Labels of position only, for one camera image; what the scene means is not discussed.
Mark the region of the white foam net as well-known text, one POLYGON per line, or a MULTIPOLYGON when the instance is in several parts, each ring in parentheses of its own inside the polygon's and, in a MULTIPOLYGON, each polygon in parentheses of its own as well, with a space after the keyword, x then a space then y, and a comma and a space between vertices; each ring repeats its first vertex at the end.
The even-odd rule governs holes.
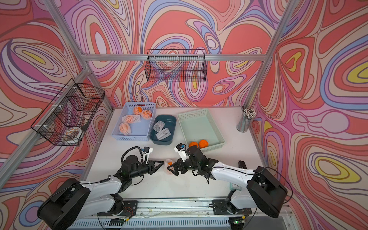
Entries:
POLYGON ((160 132, 161 130, 164 129, 165 123, 161 120, 158 120, 154 125, 153 125, 153 129, 156 132, 160 132))
POLYGON ((169 131, 168 128, 164 128, 163 130, 161 130, 160 132, 156 133, 156 138, 158 141, 161 141, 169 136, 171 136, 171 132, 169 131))
POLYGON ((171 159, 166 159, 165 160, 165 166, 164 166, 165 173, 167 175, 173 175, 173 173, 169 170, 169 168, 171 168, 172 165, 171 166, 168 166, 168 162, 172 162, 173 163, 173 161, 171 159))

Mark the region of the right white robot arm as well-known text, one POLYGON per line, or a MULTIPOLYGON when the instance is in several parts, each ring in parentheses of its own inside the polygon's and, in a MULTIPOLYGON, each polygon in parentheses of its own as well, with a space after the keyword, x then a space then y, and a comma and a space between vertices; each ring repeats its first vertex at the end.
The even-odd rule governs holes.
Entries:
POLYGON ((244 209, 256 207, 269 217, 279 217, 288 192, 266 168, 259 166, 251 170, 229 166, 207 158, 197 146, 186 148, 179 144, 174 150, 180 158, 167 169, 175 176, 191 171, 206 181, 220 180, 241 188, 231 189, 224 200, 212 201, 216 215, 237 215, 244 209))

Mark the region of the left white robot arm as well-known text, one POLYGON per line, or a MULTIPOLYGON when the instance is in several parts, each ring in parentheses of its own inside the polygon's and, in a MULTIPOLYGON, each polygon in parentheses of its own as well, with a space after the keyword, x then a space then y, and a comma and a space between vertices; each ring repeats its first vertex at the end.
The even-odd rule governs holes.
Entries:
POLYGON ((152 175, 162 166, 163 161, 139 162, 133 155, 127 157, 120 169, 106 179, 97 182, 68 179, 41 204, 37 216, 53 230, 66 230, 75 221, 99 213, 118 216, 127 211, 131 218, 134 211, 125 207, 120 193, 132 186, 134 178, 152 175))

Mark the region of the lavender perforated plastic basket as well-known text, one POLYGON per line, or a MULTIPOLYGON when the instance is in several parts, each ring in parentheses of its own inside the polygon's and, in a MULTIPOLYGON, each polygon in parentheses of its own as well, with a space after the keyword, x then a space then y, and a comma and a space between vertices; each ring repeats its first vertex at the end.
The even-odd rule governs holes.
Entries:
POLYGON ((148 141, 155 112, 155 103, 126 102, 112 136, 120 141, 148 141))

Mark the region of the dark teal plastic tray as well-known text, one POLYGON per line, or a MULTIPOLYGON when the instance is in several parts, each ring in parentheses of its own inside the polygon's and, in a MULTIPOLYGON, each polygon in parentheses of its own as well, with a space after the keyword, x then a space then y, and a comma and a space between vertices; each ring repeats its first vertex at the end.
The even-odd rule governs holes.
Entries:
POLYGON ((154 120, 150 139, 156 145, 168 146, 172 143, 177 119, 172 115, 158 115, 154 120))

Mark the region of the mint green perforated basket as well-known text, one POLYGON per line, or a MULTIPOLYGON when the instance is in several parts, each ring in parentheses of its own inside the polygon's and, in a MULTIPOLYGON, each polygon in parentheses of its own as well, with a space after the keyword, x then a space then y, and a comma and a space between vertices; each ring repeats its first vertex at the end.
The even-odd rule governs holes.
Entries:
POLYGON ((180 113, 177 117, 185 144, 205 140, 208 146, 202 148, 202 152, 217 150, 225 145, 226 141, 207 108, 180 113))

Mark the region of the small mint alarm clock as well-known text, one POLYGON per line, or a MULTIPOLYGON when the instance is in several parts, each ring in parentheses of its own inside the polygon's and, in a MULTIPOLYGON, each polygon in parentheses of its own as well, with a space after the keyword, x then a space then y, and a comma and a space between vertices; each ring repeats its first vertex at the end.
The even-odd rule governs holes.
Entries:
POLYGON ((234 183, 230 183, 230 190, 239 190, 239 191, 241 191, 241 189, 242 188, 240 186, 238 186, 234 183))

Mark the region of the black stapler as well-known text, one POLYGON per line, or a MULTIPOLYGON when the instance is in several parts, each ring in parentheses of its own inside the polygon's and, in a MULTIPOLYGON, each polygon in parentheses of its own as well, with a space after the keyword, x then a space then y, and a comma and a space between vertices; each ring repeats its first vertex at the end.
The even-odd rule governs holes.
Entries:
POLYGON ((247 166, 244 161, 238 161, 238 167, 241 169, 247 169, 247 166))

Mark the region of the metal cup of pencils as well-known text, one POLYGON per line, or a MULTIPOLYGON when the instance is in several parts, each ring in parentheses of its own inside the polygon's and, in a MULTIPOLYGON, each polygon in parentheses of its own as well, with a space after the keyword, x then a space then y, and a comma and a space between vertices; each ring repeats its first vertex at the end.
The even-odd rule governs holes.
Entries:
POLYGON ((242 108, 241 119, 238 122, 237 130, 239 132, 245 133, 248 131, 250 124, 256 116, 256 111, 252 108, 242 108))

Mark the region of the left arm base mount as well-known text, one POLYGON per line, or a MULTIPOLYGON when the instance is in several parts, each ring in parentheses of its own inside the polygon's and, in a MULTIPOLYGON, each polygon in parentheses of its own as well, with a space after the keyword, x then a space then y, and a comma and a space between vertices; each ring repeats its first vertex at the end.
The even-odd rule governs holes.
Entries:
POLYGON ((136 215, 137 209, 137 200, 116 201, 110 211, 99 212, 98 215, 103 217, 133 217, 136 215))

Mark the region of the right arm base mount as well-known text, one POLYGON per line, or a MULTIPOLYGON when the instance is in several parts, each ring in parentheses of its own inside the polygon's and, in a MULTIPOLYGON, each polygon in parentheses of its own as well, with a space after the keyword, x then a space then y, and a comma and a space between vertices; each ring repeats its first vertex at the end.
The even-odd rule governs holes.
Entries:
POLYGON ((252 214, 251 208, 238 209, 225 199, 214 199, 209 207, 213 209, 214 215, 244 215, 247 217, 252 214))

